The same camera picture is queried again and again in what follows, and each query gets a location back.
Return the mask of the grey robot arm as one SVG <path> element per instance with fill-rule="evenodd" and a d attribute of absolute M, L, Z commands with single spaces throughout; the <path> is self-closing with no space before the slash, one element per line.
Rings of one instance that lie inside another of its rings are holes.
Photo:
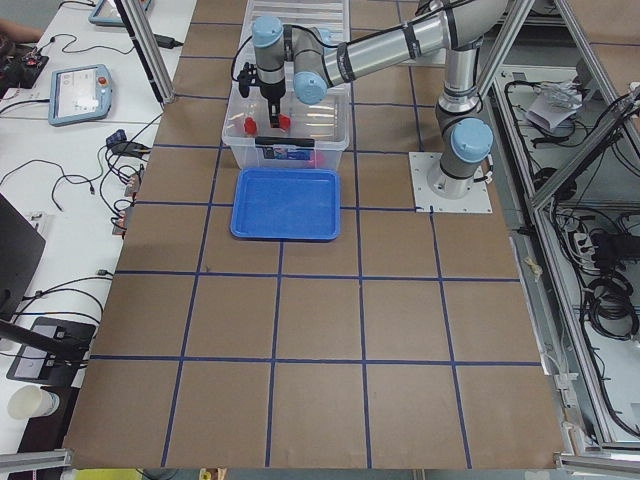
<path fill-rule="evenodd" d="M 261 16 L 252 23 L 249 39 L 255 59 L 234 79 L 243 97 L 259 89 L 269 122 L 278 128 L 288 89 L 300 102 L 315 105 L 333 87 L 445 50 L 445 79 L 436 105 L 444 151 L 427 182 L 439 197 L 459 200 L 469 193 L 494 141 L 491 128 L 477 116 L 482 100 L 477 66 L 483 37 L 506 7 L 492 0 L 422 1 L 412 19 L 335 44 L 324 40 L 317 27 Z"/>

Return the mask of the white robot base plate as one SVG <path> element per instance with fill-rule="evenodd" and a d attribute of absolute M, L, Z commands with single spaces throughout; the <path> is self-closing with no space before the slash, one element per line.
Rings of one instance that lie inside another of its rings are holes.
<path fill-rule="evenodd" d="M 457 180 L 441 169 L 440 152 L 410 152 L 409 165 L 414 206 L 417 212 L 452 214 L 491 214 L 488 192 L 492 177 L 492 158 L 477 165 L 474 175 Z"/>

